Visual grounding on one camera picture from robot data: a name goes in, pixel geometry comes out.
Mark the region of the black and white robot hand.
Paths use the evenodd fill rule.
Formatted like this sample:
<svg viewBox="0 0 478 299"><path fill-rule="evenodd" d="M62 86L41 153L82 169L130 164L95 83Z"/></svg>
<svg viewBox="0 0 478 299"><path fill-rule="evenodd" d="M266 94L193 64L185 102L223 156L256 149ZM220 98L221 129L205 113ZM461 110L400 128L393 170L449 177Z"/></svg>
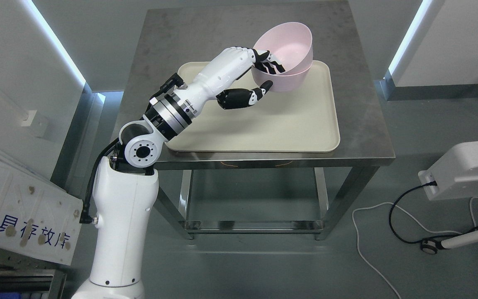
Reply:
<svg viewBox="0 0 478 299"><path fill-rule="evenodd" d="M186 89L176 89L174 93L198 110L208 100L217 100L225 110L248 108L257 104L273 85L271 80L267 80L252 90L229 88L252 67L273 75L286 71L279 59L268 50L234 46L224 49L210 61Z"/></svg>

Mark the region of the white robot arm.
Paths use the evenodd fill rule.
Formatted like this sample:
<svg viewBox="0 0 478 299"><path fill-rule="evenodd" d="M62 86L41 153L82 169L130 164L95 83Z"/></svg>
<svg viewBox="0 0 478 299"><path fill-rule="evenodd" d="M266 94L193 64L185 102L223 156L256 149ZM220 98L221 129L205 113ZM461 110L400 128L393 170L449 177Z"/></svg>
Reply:
<svg viewBox="0 0 478 299"><path fill-rule="evenodd" d="M175 94L187 89L173 74L150 97L139 120L131 121L106 146L93 165L80 223L98 229L90 276L74 299L142 299L144 239L158 197L154 164L165 142L192 123L193 110Z"/></svg>

